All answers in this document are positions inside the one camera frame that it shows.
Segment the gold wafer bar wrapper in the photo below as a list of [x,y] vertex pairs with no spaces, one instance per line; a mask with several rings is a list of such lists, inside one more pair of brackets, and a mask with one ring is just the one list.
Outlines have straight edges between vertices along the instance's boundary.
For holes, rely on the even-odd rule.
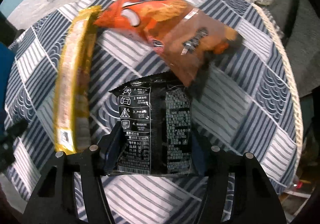
[[54,146],[57,152],[67,155],[91,145],[88,91],[97,39],[94,23],[101,11],[101,6],[91,6],[78,13],[59,60],[54,96]]

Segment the small black snack packet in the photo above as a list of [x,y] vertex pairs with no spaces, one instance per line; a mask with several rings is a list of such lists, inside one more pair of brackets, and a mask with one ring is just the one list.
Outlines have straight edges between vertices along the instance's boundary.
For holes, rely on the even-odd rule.
[[117,98],[126,148],[116,173],[195,175],[191,159],[191,108],[172,72],[141,77],[111,90]]

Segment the orange brown chip bag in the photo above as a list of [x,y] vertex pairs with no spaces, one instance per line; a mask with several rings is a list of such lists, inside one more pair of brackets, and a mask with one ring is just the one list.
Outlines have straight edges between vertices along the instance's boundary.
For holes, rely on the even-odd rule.
[[116,0],[95,25],[145,42],[199,100],[210,62],[233,53],[242,36],[185,0]]

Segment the navy patterned tablecloth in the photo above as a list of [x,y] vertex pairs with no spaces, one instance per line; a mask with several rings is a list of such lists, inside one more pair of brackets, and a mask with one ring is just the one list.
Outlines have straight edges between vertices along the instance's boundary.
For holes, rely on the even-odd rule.
[[[67,30],[89,6],[116,0],[78,0],[57,8],[31,25],[11,45],[15,53],[7,93],[6,127],[21,119],[29,126],[14,144],[15,162],[5,176],[24,200],[54,151],[53,95],[57,66]],[[274,189],[292,182],[301,155],[303,127],[298,95],[284,49],[275,43],[266,17],[244,0],[186,0],[205,14],[236,29],[243,43],[233,55],[210,65],[209,77],[192,117],[210,143],[236,154],[251,152]],[[89,125],[93,138],[107,134],[119,118],[111,89],[167,70],[148,46],[106,30],[92,61]],[[142,175],[103,177],[116,223],[192,223],[205,178]]]

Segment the blue cardboard box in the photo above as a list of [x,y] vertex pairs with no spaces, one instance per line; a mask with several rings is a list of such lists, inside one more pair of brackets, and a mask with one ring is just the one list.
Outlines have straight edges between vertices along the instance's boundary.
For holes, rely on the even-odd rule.
[[1,108],[1,135],[4,132],[4,120],[7,116],[5,112],[5,96],[11,67],[14,61],[14,53],[3,43],[0,46],[0,108]]

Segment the grey hanging towel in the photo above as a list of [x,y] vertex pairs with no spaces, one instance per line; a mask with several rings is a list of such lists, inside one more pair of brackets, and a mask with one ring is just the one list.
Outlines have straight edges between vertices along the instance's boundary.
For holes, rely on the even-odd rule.
[[319,17],[308,0],[272,0],[267,9],[283,33],[297,89],[304,97],[319,86]]

